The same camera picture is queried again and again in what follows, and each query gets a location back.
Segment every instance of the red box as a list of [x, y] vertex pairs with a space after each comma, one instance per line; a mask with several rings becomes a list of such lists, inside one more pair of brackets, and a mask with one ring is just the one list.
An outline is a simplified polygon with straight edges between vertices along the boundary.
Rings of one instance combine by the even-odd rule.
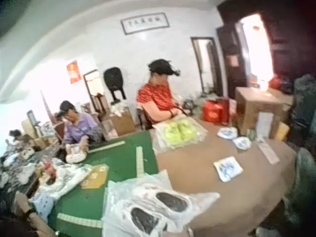
[[206, 101], [203, 105], [203, 119], [207, 122], [221, 123], [222, 122], [223, 106], [212, 101]]

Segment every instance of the ceiling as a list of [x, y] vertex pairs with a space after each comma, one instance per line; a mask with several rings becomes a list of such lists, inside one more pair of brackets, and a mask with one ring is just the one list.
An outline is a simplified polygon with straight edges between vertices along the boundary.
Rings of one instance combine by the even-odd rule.
[[[222, 0], [0, 0], [0, 102], [11, 96], [25, 74], [49, 53], [84, 33], [95, 21], [120, 13], [152, 7], [211, 9]], [[8, 12], [16, 10], [12, 16]]]
[[0, 0], [0, 39], [19, 20], [31, 0]]

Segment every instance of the person's arm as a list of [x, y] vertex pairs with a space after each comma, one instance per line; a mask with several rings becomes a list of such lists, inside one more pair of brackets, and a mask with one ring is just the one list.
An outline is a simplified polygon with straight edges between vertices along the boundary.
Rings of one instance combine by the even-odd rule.
[[141, 103], [142, 108], [146, 111], [149, 117], [156, 122], [164, 121], [172, 118], [181, 113], [177, 108], [169, 110], [159, 110], [154, 101], [149, 101], [147, 103]]
[[[31, 209], [28, 198], [24, 194], [17, 192], [15, 195], [15, 201], [23, 213], [26, 213]], [[53, 229], [51, 229], [36, 213], [31, 213], [29, 215], [29, 220], [31, 224], [35, 227], [39, 237], [56, 236]]]
[[98, 124], [96, 123], [96, 121], [94, 121], [93, 117], [90, 114], [82, 114], [81, 116], [84, 116], [84, 119], [87, 121], [90, 129], [98, 126]]
[[88, 136], [88, 139], [90, 142], [96, 142], [99, 143], [103, 139], [103, 130], [102, 128], [96, 123], [96, 121], [93, 119], [93, 117], [90, 114], [82, 114], [84, 116], [84, 119], [88, 123], [88, 126], [90, 130], [86, 133]]
[[156, 122], [164, 121], [179, 114], [179, 109], [161, 111], [153, 101], [150, 90], [143, 87], [138, 91], [137, 103], [142, 107], [148, 116]]
[[67, 126], [67, 122], [65, 122], [65, 132], [64, 132], [64, 139], [63, 139], [64, 144], [72, 144], [73, 143], [73, 137], [70, 134], [70, 131]]

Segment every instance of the red container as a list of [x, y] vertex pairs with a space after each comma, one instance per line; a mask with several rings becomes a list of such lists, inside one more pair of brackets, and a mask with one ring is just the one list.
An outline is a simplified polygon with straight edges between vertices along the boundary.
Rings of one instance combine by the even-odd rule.
[[229, 123], [229, 98], [221, 98], [220, 104], [222, 105], [222, 125], [228, 125]]
[[202, 108], [203, 119], [207, 122], [221, 123], [222, 110], [223, 107], [221, 104], [213, 101], [206, 101]]

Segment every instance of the wristwatch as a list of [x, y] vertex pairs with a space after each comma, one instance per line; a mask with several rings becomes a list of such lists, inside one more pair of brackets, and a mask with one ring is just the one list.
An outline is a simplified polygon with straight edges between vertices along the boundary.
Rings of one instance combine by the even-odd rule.
[[31, 208], [27, 212], [25, 212], [22, 216], [23, 220], [27, 220], [31, 213], [36, 213], [36, 210], [34, 208]]

